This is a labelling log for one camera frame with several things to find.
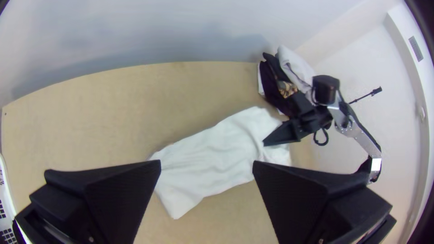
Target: air vent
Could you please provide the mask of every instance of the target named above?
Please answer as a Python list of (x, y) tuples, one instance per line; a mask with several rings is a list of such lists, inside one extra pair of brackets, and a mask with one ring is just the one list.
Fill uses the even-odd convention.
[(14, 233), (12, 232), (12, 229), (5, 229), (3, 231), (0, 231), (0, 235), (1, 238), (4, 240), (4, 243), (18, 243), (17, 239), (14, 236)]
[(410, 45), (413, 48), (413, 52), (415, 52), (417, 61), (418, 62), (422, 61), (424, 56), (422, 55), (422, 52), (420, 51), (419, 45), (417, 44), (417, 41), (416, 41), (416, 38), (414, 36), (412, 36), (408, 39), (408, 41), (410, 42)]

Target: beige floor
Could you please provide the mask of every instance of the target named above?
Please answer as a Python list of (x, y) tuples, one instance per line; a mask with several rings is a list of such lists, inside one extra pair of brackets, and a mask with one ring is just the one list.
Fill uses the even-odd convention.
[[(257, 65), (189, 62), (135, 66), (52, 85), (3, 107), (2, 149), (17, 210), (46, 169), (144, 161), (155, 150), (243, 109), (271, 108), (257, 93)], [(313, 168), (311, 139), (291, 145)], [(135, 243), (277, 243), (255, 182), (205, 198), (179, 220), (152, 197)]]

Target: black cable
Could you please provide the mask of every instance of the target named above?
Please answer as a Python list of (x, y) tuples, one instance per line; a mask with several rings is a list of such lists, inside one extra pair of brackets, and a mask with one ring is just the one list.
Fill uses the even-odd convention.
[(316, 139), (316, 133), (318, 132), (318, 131), (316, 131), (315, 133), (313, 133), (313, 141), (315, 142), (315, 144), (317, 144), (317, 145), (319, 145), (319, 146), (325, 146), (325, 145), (327, 145), (327, 143), (329, 143), (329, 134), (327, 134), (327, 131), (324, 129), (324, 128), (321, 128), (322, 129), (322, 132), (324, 133), (324, 136), (325, 136), (325, 141), (324, 142), (319, 142), (317, 139)]

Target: white cloth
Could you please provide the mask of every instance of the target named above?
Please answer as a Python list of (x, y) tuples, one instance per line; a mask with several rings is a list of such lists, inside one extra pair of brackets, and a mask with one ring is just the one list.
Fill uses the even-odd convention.
[(277, 49), (277, 55), (280, 62), (280, 67), (303, 93), (311, 89), (312, 77), (316, 76), (313, 68), (298, 54), (281, 45)]
[(155, 192), (169, 215), (179, 219), (204, 197), (253, 180), (254, 160), (290, 165), (288, 145), (262, 142), (280, 124), (253, 107), (152, 155), (149, 160), (161, 160)]

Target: white backdrop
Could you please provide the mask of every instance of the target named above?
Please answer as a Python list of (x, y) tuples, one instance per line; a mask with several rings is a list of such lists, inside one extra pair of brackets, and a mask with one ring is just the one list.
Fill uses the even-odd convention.
[(10, 0), (0, 15), (0, 107), (118, 67), (257, 61), (300, 46), (362, 0)]

